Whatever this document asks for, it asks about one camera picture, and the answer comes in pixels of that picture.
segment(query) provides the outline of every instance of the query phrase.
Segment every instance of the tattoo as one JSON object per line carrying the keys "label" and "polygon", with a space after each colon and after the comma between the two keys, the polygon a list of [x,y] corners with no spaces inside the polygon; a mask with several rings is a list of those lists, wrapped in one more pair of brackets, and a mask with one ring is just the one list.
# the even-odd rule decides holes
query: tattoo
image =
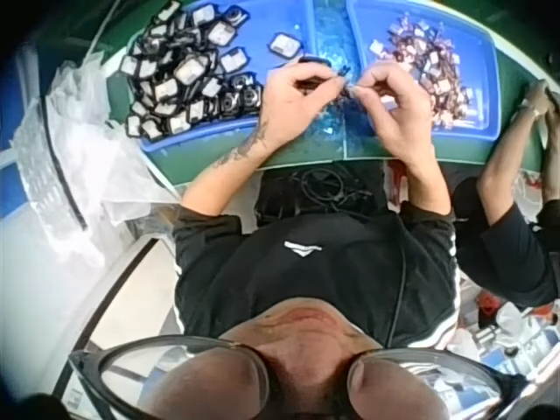
{"label": "tattoo", "polygon": [[264,138],[266,137],[266,129],[268,125],[269,122],[266,120],[263,122],[259,122],[259,124],[256,126],[255,131],[253,131],[253,133],[251,133],[251,135],[247,137],[247,139],[243,143],[241,143],[237,147],[234,147],[229,153],[220,157],[213,163],[213,167],[217,168],[218,166],[222,166],[230,160],[240,160],[246,158],[249,154],[249,151],[255,144],[264,144]]}

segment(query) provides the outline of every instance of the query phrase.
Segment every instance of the blue bin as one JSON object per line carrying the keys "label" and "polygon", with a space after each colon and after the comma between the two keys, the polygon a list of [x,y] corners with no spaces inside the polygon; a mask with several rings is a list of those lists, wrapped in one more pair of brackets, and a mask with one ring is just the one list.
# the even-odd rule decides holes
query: blue bin
{"label": "blue bin", "polygon": [[[313,0],[283,0],[281,2],[270,0],[213,0],[208,2],[203,0],[188,4],[185,10],[197,9],[201,5],[209,3],[217,5],[220,12],[227,10],[231,5],[238,5],[250,14],[250,19],[241,26],[232,43],[219,48],[219,51],[222,55],[236,46],[243,47],[249,57],[249,63],[240,73],[256,73],[256,79],[263,85],[270,69],[286,63],[285,59],[272,53],[268,47],[279,32],[289,34],[301,41],[303,53],[306,55],[317,55]],[[147,152],[158,151],[196,138],[230,130],[252,128],[256,126],[256,123],[257,118],[254,116],[223,122],[203,122],[185,133],[169,136],[156,143],[150,143],[143,138],[141,147]]]}
{"label": "blue bin", "polygon": [[455,53],[461,58],[462,84],[474,92],[475,99],[469,108],[476,109],[477,115],[466,118],[471,127],[438,127],[433,135],[496,140],[501,126],[500,82],[494,42],[486,31],[448,13],[407,1],[346,0],[346,10],[362,70],[377,60],[369,50],[374,39],[390,46],[389,27],[398,24],[405,13],[412,23],[423,20],[433,28],[443,24],[443,38],[452,41]]}

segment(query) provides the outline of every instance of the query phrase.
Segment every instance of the white logo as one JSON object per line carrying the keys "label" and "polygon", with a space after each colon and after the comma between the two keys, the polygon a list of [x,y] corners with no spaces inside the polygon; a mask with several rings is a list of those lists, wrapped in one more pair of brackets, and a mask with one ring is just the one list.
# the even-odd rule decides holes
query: white logo
{"label": "white logo", "polygon": [[288,241],[285,241],[283,245],[287,249],[291,249],[292,251],[294,251],[299,256],[308,256],[313,251],[323,250],[321,247],[318,247],[316,245],[310,245],[309,247],[306,247],[305,245],[299,245],[298,243],[288,242]]}

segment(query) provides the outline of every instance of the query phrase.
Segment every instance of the bracelet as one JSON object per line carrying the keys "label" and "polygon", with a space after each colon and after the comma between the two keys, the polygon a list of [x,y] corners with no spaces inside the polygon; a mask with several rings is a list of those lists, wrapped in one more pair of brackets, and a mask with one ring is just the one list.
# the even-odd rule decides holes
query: bracelet
{"label": "bracelet", "polygon": [[533,114],[535,115],[535,118],[538,118],[539,116],[541,116],[541,113],[535,108],[535,105],[533,105],[530,101],[528,101],[527,98],[523,99],[519,108],[520,109],[521,108],[530,109],[531,111],[533,111]]}

